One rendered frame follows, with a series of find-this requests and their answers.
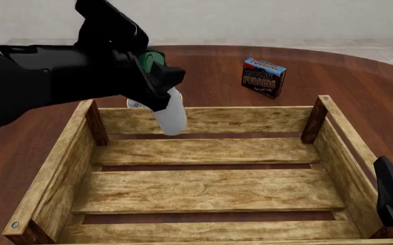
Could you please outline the wooden slat tray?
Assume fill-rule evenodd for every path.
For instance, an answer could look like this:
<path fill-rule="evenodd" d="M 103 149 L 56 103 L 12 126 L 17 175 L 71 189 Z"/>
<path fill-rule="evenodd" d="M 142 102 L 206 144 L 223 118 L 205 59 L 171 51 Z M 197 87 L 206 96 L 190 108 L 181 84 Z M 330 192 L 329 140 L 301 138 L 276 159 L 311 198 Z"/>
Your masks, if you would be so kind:
<path fill-rule="evenodd" d="M 358 161 L 376 156 L 328 95 L 314 106 L 188 108 L 158 140 L 147 110 L 81 101 L 3 235 L 15 245 L 393 245 Z"/>

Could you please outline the chocolate pudding box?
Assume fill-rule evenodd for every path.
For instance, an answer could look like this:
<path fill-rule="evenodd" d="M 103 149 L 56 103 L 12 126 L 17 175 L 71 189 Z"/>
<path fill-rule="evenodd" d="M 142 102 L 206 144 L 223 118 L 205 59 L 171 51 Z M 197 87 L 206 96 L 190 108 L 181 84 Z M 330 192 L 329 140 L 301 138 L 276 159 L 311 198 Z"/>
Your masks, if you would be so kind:
<path fill-rule="evenodd" d="M 243 62 L 241 85 L 275 99 L 281 94 L 286 72 L 284 67 L 250 57 Z"/>

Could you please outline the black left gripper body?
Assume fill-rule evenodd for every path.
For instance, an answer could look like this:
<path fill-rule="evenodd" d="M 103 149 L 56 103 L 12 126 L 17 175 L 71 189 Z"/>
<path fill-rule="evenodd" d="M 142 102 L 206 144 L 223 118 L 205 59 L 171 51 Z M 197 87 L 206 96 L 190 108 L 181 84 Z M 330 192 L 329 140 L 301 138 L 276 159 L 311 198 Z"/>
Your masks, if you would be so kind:
<path fill-rule="evenodd" d="M 75 10 L 84 18 L 75 46 L 120 52 L 139 52 L 148 47 L 146 32 L 109 1 L 77 0 Z"/>

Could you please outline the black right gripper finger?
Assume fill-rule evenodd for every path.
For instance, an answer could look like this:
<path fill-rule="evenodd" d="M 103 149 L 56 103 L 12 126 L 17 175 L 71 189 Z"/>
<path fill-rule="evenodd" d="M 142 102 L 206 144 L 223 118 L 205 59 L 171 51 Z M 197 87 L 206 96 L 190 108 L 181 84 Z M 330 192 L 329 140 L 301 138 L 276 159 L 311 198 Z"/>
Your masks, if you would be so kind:
<path fill-rule="evenodd" d="M 378 202 L 393 202 L 393 164 L 385 157 L 379 157 L 374 163 L 377 179 Z"/>

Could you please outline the blue white printed tin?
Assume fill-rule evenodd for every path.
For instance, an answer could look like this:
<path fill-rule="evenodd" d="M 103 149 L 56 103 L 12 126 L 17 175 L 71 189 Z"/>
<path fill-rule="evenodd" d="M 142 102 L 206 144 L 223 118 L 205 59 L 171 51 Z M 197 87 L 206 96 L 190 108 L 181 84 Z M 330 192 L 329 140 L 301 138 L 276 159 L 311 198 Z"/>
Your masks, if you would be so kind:
<path fill-rule="evenodd" d="M 181 93 L 173 87 L 166 92 L 138 95 L 127 99 L 128 108 L 145 108 L 152 112 L 184 110 Z"/>

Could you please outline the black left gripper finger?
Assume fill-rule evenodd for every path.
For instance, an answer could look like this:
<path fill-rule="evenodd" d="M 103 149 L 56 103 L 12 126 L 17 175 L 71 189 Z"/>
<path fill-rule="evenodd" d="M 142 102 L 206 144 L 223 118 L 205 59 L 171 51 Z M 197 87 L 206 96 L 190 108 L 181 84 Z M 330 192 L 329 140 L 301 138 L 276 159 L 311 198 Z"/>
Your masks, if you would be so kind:
<path fill-rule="evenodd" d="M 182 83 L 186 71 L 180 67 L 167 67 L 160 63 L 154 63 L 150 70 L 153 77 L 153 85 L 157 91 L 168 91 Z"/>
<path fill-rule="evenodd" d="M 153 112 L 165 110 L 171 98 L 168 91 L 172 88 L 161 71 L 166 67 L 165 56 L 160 52 L 145 52 L 139 56 L 131 55 L 131 58 L 137 72 L 135 92 L 129 97 Z"/>

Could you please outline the white salad dressing bottle green cap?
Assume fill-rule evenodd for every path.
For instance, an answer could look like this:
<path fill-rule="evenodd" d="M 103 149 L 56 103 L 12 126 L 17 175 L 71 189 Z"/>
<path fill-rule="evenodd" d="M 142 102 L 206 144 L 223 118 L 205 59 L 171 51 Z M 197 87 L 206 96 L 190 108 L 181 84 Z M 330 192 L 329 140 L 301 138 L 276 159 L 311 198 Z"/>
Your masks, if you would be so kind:
<path fill-rule="evenodd" d="M 153 112 L 163 133 L 166 135 L 178 135 L 186 129 L 186 112 L 185 110 L 163 110 Z"/>

